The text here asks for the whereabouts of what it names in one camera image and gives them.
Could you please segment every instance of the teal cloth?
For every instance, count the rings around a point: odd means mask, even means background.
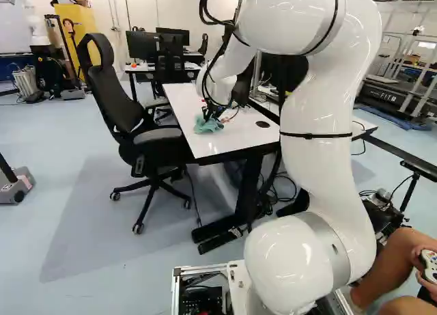
[[[205,122],[202,115],[196,116],[196,125],[194,126],[194,132],[196,134],[214,133],[221,131],[225,128],[217,119],[209,119]]]

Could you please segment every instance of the white controller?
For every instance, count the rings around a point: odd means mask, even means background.
[[[437,284],[437,253],[430,250],[422,250],[419,259],[425,267],[422,274],[423,279]]]

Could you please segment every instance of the chair headrest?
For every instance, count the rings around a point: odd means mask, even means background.
[[[88,53],[87,45],[89,41],[92,40],[100,53],[100,61],[101,61],[101,67],[107,68],[111,67],[114,63],[114,50],[112,49],[111,43],[109,42],[108,38],[102,34],[102,33],[87,33],[85,36],[83,36],[83,39],[79,43],[78,49],[82,54]]]

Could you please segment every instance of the window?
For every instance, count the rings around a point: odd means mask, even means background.
[[[436,48],[436,43],[431,42],[419,42],[418,47],[424,47],[426,49],[434,50]]]

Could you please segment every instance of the black office chair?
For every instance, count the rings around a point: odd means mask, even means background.
[[[100,52],[99,66],[93,66],[91,62],[88,51],[90,41],[96,44]],[[115,188],[111,193],[111,199],[117,201],[121,192],[150,186],[143,210],[132,231],[135,234],[142,233],[144,217],[159,188],[183,199],[184,207],[189,209],[191,198],[164,182],[168,178],[172,181],[182,179],[186,164],[194,159],[180,128],[157,126],[139,102],[126,95],[113,68],[114,53],[105,35],[85,35],[78,46],[78,56],[86,83],[91,88],[104,122],[119,143],[119,154],[132,166],[131,176],[148,177],[127,187]]]

